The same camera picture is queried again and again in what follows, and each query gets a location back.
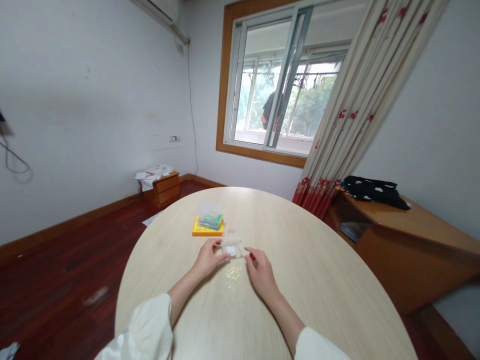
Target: bedside cabinet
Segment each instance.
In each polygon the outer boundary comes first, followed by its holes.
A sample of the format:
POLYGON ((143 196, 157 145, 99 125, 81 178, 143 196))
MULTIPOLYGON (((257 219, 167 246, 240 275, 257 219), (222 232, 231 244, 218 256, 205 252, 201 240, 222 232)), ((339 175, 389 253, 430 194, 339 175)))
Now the bedside cabinet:
POLYGON ((180 198, 180 180, 177 171, 153 182, 153 189, 144 191, 143 197, 154 207, 161 208, 180 198))

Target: white paper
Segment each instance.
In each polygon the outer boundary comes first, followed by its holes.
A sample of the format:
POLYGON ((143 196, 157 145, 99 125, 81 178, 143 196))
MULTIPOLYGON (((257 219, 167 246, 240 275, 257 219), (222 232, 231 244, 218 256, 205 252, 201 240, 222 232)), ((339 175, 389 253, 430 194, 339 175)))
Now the white paper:
POLYGON ((0 350, 0 360, 12 360, 19 347, 20 344, 18 342, 14 342, 9 347, 0 350))
POLYGON ((163 212, 164 211, 162 210, 158 214, 155 214, 152 217, 149 217, 147 220, 142 221, 142 224, 145 225, 146 227, 148 227, 152 223, 152 221, 155 220, 155 218, 163 212))
POLYGON ((235 256, 235 246, 226 246, 226 252, 229 253, 231 256, 235 256))
POLYGON ((140 181, 141 190, 148 191, 154 188, 154 181, 169 175, 174 170, 173 166, 159 164, 149 167, 147 170, 137 172, 135 179, 140 181))

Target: yellow tray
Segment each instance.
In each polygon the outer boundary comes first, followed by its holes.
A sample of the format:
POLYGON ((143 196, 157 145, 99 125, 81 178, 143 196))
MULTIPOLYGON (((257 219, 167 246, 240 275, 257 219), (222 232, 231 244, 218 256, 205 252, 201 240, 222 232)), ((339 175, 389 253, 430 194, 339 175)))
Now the yellow tray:
POLYGON ((224 220, 221 220, 220 229, 212 230, 207 227, 203 227, 197 224, 199 216, 195 216, 195 223, 193 224, 193 230, 191 231, 192 236, 214 236, 220 237, 224 233, 224 220))

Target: white shirt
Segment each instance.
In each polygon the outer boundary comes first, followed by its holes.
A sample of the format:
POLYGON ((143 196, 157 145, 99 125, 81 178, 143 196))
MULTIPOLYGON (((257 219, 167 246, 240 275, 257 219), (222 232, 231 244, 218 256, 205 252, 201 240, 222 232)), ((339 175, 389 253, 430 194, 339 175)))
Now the white shirt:
MULTIPOLYGON (((170 326, 172 300, 167 293, 141 303, 128 329, 110 341, 95 360, 169 360, 174 335, 170 326)), ((350 360, 338 347, 306 327, 295 347, 295 360, 350 360)))

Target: drawer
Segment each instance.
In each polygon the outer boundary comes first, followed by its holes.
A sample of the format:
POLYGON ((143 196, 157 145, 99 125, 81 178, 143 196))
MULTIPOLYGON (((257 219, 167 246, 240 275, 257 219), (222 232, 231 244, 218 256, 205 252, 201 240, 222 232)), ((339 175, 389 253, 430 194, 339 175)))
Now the drawer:
POLYGON ((177 186, 178 184, 180 184, 180 180, 179 180, 178 175, 169 177, 165 180, 160 179, 160 181, 155 183, 156 192, 159 193, 159 194, 163 193, 164 191, 166 191, 168 189, 171 189, 171 188, 177 186))
POLYGON ((169 188, 168 190, 159 193, 158 202, 160 203, 160 205, 162 205, 163 203, 166 203, 179 195, 180 195, 180 185, 177 185, 175 187, 169 188))

